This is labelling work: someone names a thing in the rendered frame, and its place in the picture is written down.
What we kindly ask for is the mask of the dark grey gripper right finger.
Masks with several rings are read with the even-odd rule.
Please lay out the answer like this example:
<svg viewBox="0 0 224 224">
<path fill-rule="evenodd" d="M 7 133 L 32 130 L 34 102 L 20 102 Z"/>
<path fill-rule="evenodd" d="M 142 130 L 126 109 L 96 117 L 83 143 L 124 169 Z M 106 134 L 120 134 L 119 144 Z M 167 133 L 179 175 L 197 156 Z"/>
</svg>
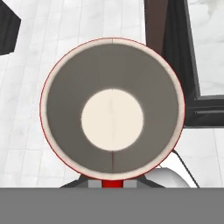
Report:
<svg viewBox="0 0 224 224">
<path fill-rule="evenodd" d="M 124 188 L 163 188 L 162 185 L 148 180 L 145 176 L 140 176 L 133 179 L 127 179 L 123 181 Z"/>
</svg>

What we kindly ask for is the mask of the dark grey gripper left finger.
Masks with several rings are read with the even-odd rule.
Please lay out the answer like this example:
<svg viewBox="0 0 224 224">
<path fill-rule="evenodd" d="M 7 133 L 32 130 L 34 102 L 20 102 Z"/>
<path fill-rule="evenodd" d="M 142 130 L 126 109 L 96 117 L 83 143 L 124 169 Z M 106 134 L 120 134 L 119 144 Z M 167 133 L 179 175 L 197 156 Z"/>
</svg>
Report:
<svg viewBox="0 0 224 224">
<path fill-rule="evenodd" d="M 101 188 L 102 182 L 97 179 L 90 179 L 80 177 L 70 183 L 63 185 L 62 187 L 73 188 L 73 187 L 84 187 L 84 188 Z"/>
</svg>

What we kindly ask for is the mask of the red mug with cream inside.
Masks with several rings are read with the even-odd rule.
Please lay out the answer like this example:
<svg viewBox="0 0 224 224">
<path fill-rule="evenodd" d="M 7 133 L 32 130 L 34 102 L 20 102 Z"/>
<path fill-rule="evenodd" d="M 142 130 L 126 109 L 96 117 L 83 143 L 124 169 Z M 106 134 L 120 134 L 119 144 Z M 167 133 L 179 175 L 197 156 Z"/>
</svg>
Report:
<svg viewBox="0 0 224 224">
<path fill-rule="evenodd" d="M 179 79 L 159 54 L 134 40 L 99 38 L 55 64 L 39 117 L 65 165 L 104 187 L 121 187 L 169 156 L 185 107 Z"/>
</svg>

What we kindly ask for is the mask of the white rounded object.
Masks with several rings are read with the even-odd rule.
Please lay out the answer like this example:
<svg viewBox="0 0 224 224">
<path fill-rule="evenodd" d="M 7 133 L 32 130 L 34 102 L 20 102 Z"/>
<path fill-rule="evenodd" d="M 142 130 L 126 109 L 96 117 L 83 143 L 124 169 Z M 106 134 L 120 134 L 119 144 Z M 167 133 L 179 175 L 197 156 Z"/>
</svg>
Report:
<svg viewBox="0 0 224 224">
<path fill-rule="evenodd" d="M 184 159 L 176 150 L 173 150 L 154 170 L 146 173 L 145 177 L 166 188 L 200 188 Z"/>
</svg>

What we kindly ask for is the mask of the dark kitchen cabinet run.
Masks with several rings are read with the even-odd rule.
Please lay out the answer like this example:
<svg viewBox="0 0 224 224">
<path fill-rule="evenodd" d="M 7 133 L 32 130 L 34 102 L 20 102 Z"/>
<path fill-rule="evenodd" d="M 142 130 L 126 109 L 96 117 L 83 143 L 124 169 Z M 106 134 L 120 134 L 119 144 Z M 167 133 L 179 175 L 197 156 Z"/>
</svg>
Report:
<svg viewBox="0 0 224 224">
<path fill-rule="evenodd" d="M 224 94 L 203 96 L 187 0 L 143 0 L 146 45 L 174 70 L 185 97 L 187 129 L 224 129 Z"/>
</svg>

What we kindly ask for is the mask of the black angular cabinet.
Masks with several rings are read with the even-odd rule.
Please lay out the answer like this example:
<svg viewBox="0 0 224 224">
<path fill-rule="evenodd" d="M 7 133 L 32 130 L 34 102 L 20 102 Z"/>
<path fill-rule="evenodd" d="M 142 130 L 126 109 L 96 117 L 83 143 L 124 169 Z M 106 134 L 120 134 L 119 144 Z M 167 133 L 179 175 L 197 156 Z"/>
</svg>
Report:
<svg viewBox="0 0 224 224">
<path fill-rule="evenodd" d="M 14 52 L 20 25 L 18 15 L 0 0 L 0 55 Z"/>
</svg>

